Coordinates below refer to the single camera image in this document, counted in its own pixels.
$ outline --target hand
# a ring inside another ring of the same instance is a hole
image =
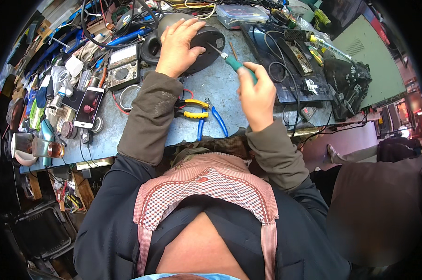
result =
[[[186,21],[182,18],[172,26],[166,27],[160,38],[161,54],[155,71],[174,79],[186,71],[197,57],[206,51],[204,47],[190,49],[191,39],[205,24],[205,21],[198,21],[198,18]]]
[[[273,123],[276,87],[262,65],[251,62],[243,64],[254,72],[258,82],[254,85],[248,70],[239,68],[237,74],[241,86],[237,89],[237,93],[251,129],[258,132]]]

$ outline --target white smartphone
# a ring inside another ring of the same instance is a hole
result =
[[[88,87],[74,118],[74,126],[90,129],[93,127],[104,89]]]

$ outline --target pliers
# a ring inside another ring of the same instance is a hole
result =
[[[225,126],[225,122],[222,119],[222,117],[219,115],[219,113],[217,112],[217,110],[215,109],[213,104],[211,104],[211,101],[209,100],[209,98],[205,98],[205,103],[207,104],[207,106],[202,108],[202,114],[207,111],[206,109],[211,109],[212,114],[217,119],[220,127],[224,131],[225,137],[228,137],[228,130],[227,130],[227,127]],[[197,131],[197,140],[198,141],[202,140],[203,124],[205,123],[205,117],[202,117],[198,121],[198,131]]]
[[[191,112],[182,110],[182,108],[188,105],[199,105],[203,108],[202,112],[191,113]],[[208,109],[208,103],[205,103],[203,101],[196,100],[196,99],[185,99],[185,100],[179,99],[175,102],[174,112],[175,112],[175,117],[185,116],[188,118],[199,119],[199,118],[208,118],[208,112],[206,109]]]

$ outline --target screwdriver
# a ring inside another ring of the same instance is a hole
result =
[[[237,70],[239,68],[244,67],[242,65],[242,63],[240,63],[239,61],[237,61],[236,59],[234,59],[234,57],[231,57],[228,53],[219,51],[218,48],[214,47],[209,42],[207,42],[207,44],[210,45],[213,49],[215,49],[216,52],[220,53],[220,57],[223,58],[225,60],[225,63],[228,64],[228,65],[230,65],[233,68],[234,71],[237,72]],[[251,71],[250,69],[247,69],[247,70],[248,70],[248,72],[250,72],[250,74],[251,74],[251,76],[253,78],[253,84],[256,85],[256,83],[258,82],[258,79],[254,75],[253,71]]]

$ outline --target leg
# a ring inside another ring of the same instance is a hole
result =
[[[331,206],[332,191],[334,190],[340,168],[342,168],[342,165],[334,166],[327,171],[314,171],[309,175],[328,206]]]
[[[340,155],[331,144],[328,144],[327,152],[331,156],[331,162],[338,165],[349,162],[377,162],[377,145],[354,151],[351,154]]]

